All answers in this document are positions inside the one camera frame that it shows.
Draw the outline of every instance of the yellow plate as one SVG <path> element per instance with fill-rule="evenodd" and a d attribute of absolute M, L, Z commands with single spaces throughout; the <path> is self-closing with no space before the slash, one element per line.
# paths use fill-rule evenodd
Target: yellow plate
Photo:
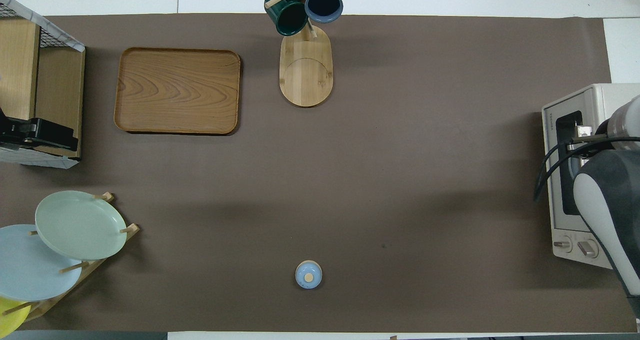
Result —
<path fill-rule="evenodd" d="M 32 307 L 26 306 L 25 308 L 21 308 L 20 310 L 9 313 L 7 315 L 2 315 L 2 312 L 23 303 L 25 302 L 9 300 L 5 299 L 4 297 L 0 297 L 0 338 L 3 338 L 14 332 L 14 330 L 17 329 L 25 321 Z"/>

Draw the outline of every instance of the mug rack base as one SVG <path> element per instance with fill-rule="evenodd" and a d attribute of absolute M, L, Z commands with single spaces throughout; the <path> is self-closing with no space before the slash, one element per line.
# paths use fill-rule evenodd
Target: mug rack base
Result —
<path fill-rule="evenodd" d="M 334 88 L 334 61 L 331 42 L 323 30 L 308 27 L 282 39 L 279 60 L 279 85 L 293 105 L 313 107 L 327 99 Z"/>

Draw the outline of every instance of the wooden cabinet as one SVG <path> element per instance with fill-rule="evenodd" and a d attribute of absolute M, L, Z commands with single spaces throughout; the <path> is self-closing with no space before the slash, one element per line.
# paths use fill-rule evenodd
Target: wooden cabinet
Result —
<path fill-rule="evenodd" d="M 67 46 L 41 48 L 38 25 L 20 17 L 0 18 L 0 107 L 3 112 L 9 117 L 40 117 L 73 128 L 73 136 L 78 138 L 77 151 L 43 146 L 36 148 L 37 151 L 80 158 L 84 54 Z"/>

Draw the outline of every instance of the blue lid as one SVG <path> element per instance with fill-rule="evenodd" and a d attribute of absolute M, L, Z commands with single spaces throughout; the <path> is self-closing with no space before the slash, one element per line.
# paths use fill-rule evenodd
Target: blue lid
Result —
<path fill-rule="evenodd" d="M 317 262 L 312 260 L 302 261 L 300 265 L 295 269 L 295 281 L 303 289 L 313 289 L 320 285 L 322 281 L 322 269 Z"/>

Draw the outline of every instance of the brown tabletop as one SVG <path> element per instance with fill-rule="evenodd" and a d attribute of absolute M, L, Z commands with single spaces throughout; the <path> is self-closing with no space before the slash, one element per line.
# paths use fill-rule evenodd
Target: brown tabletop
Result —
<path fill-rule="evenodd" d="M 109 190 L 142 231 L 22 329 L 635 331 L 614 272 L 553 256 L 531 200 L 541 106 L 610 81 L 601 20 L 343 16 L 333 92 L 299 109 L 265 14 L 51 19 L 87 45 L 83 159 L 0 164 L 0 224 Z M 237 130 L 119 130 L 130 47 L 238 53 Z"/>

